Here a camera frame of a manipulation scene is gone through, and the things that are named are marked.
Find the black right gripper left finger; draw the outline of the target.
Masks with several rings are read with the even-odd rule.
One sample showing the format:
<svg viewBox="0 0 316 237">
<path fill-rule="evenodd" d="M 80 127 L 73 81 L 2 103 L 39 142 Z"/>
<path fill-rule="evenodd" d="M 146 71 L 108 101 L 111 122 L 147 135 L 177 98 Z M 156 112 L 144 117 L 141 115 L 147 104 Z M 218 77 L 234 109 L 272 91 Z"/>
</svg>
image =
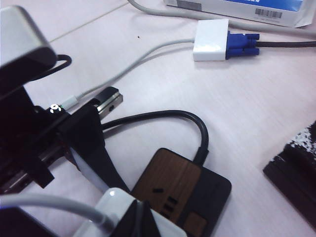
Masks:
<svg viewBox="0 0 316 237">
<path fill-rule="evenodd" d="M 145 203 L 134 200 L 124 216 L 119 221 L 116 229 L 116 237 L 141 237 L 143 235 L 143 215 Z"/>
</svg>

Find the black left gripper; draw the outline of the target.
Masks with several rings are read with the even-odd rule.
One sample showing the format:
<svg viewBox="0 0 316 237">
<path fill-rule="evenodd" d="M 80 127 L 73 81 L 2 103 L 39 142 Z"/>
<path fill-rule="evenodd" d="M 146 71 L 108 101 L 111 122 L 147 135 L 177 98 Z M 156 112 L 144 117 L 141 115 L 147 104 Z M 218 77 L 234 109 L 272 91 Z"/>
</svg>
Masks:
<svg viewBox="0 0 316 237">
<path fill-rule="evenodd" d="M 130 192 L 105 148 L 101 120 L 123 101 L 114 87 L 103 89 L 73 114 L 65 106 L 35 106 L 25 89 L 0 103 L 0 192 L 21 192 L 31 182 L 46 187 L 49 167 L 61 157 L 101 192 Z"/>
</svg>

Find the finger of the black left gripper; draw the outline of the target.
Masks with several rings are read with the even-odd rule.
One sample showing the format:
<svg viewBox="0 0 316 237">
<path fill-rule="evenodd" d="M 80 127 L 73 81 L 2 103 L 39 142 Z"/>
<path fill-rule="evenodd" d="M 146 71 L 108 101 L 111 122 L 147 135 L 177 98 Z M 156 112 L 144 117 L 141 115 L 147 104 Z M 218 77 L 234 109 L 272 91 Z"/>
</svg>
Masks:
<svg viewBox="0 0 316 237">
<path fill-rule="evenodd" d="M 57 237 L 39 220 L 23 209 L 9 208 L 0 210 L 1 237 Z"/>
</svg>

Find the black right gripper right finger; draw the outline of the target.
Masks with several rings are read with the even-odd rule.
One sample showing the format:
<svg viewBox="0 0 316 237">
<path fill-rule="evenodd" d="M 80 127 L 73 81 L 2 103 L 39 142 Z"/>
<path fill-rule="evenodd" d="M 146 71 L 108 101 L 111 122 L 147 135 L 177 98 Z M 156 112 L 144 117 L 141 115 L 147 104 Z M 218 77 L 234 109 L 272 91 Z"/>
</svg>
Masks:
<svg viewBox="0 0 316 237">
<path fill-rule="evenodd" d="M 152 210 L 148 202 L 143 202 L 142 236 L 143 237 L 160 237 L 160 232 L 158 230 L 156 221 L 154 219 Z"/>
</svg>

